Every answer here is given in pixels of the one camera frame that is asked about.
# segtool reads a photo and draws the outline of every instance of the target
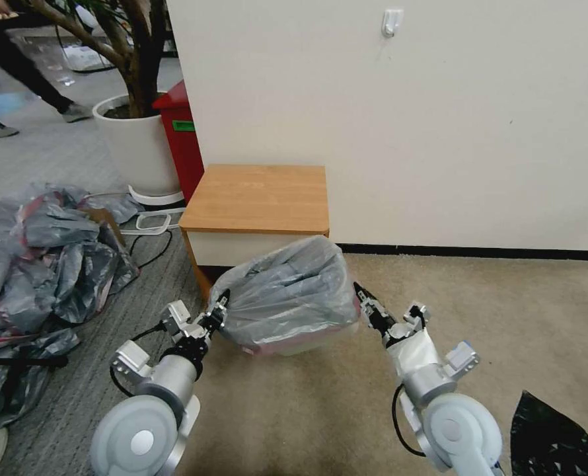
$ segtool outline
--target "wooden top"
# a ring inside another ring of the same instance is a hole
[[[179,224],[187,231],[324,235],[325,168],[211,164]]]

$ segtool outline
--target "white planter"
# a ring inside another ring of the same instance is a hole
[[[118,171],[133,198],[145,205],[169,205],[184,198],[162,119],[110,119],[104,114],[128,103],[126,95],[104,100],[93,109]]]

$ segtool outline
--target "baseboard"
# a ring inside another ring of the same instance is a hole
[[[588,261],[588,250],[527,248],[466,248],[338,243],[344,253],[361,255],[419,255],[466,258],[552,259]]]

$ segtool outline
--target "soil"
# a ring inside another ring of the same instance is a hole
[[[153,110],[153,114],[151,116],[156,116],[160,112],[157,109]],[[129,105],[124,104],[123,106],[118,106],[117,108],[113,108],[105,112],[104,117],[109,119],[131,119],[131,114],[129,114]]]

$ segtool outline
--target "person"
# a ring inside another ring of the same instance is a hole
[[[0,13],[9,15],[10,6],[5,0],[0,0]],[[54,107],[66,122],[91,117],[91,109],[61,95],[50,82],[38,71],[34,62],[27,58],[19,48],[12,43],[3,30],[0,21],[0,67],[10,76],[23,83],[34,94],[38,95],[50,106]],[[0,123],[0,138],[18,134],[18,130]]]

